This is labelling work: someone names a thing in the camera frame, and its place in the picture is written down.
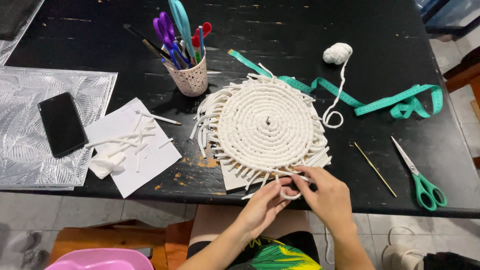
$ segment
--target ball of white yarn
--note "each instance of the ball of white yarn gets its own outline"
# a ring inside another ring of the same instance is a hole
[[[353,49],[346,43],[335,43],[324,51],[324,61],[340,65],[352,54]]]

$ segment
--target smartphone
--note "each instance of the smartphone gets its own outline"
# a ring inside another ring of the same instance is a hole
[[[53,157],[64,157],[88,143],[69,92],[40,102],[38,109]]]

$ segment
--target tile floor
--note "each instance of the tile floor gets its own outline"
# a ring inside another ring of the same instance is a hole
[[[445,72],[460,63],[455,43],[431,40],[437,59],[444,57],[449,65]],[[480,122],[470,101],[474,99],[471,87],[466,86],[450,95],[465,142],[473,156],[480,156]],[[123,201],[111,199],[75,198],[0,192],[0,268],[18,267],[19,254],[8,251],[7,243],[27,230],[40,231],[42,241],[38,248],[51,250],[58,231],[64,227],[84,227],[122,219],[135,218],[158,227],[194,217],[195,205],[152,201]],[[325,262],[324,226],[308,213],[318,246],[321,265],[329,270],[333,265]],[[388,231],[394,226],[392,242],[411,246],[426,252],[452,251],[480,260],[480,220],[444,219],[374,214],[354,214],[360,241],[377,269],[382,269],[381,255],[388,243]],[[333,249],[328,254],[334,260]]]

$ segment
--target black table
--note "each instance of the black table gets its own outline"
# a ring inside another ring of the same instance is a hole
[[[326,64],[323,51],[336,42],[353,47],[344,90],[363,103],[393,96],[415,84],[442,84],[420,14],[413,1],[384,0],[182,0],[192,29],[205,21],[213,25],[206,38],[209,89],[218,91],[252,72],[227,54],[240,51],[274,74],[295,76],[310,84],[318,76],[340,84],[341,66]],[[118,72],[108,111],[134,97],[154,114],[182,122],[160,123],[184,156],[128,199],[184,203],[244,205],[245,190],[225,192],[216,160],[201,158],[196,140],[189,140],[192,117],[204,98],[182,95],[159,59],[122,28],[129,23],[156,40],[152,19],[168,11],[167,0],[45,0],[8,66]],[[312,96],[321,115],[334,96],[316,89]],[[418,95],[428,111],[430,94]],[[429,118],[417,114],[394,120],[389,109],[356,117],[339,102],[344,118],[338,129],[326,128],[332,165],[326,169],[350,188],[354,212],[420,216],[479,217],[480,181],[471,161],[451,102],[444,95],[443,110]],[[390,135],[412,158],[419,171],[440,187],[448,207],[421,209],[414,183],[401,162]],[[357,142],[396,192],[394,198],[358,150]],[[43,194],[121,198],[110,177],[88,172],[83,187],[71,192]],[[303,199],[290,204],[307,209]]]

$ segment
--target hand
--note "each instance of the hand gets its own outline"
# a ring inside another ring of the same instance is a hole
[[[234,224],[248,235],[250,240],[257,238],[270,224],[276,215],[287,206],[290,201],[280,196],[280,189],[289,196],[295,196],[299,192],[293,191],[290,187],[282,185],[289,184],[292,179],[289,177],[280,178],[280,184],[271,181],[266,184],[253,196],[235,220]]]
[[[325,224],[333,237],[347,232],[357,231],[352,219],[352,204],[350,202],[350,190],[347,185],[333,177],[329,172],[320,167],[298,166],[294,168],[304,172],[305,176],[313,179],[318,190],[313,192],[309,183],[298,175],[292,175],[292,179],[302,192],[308,205]]]

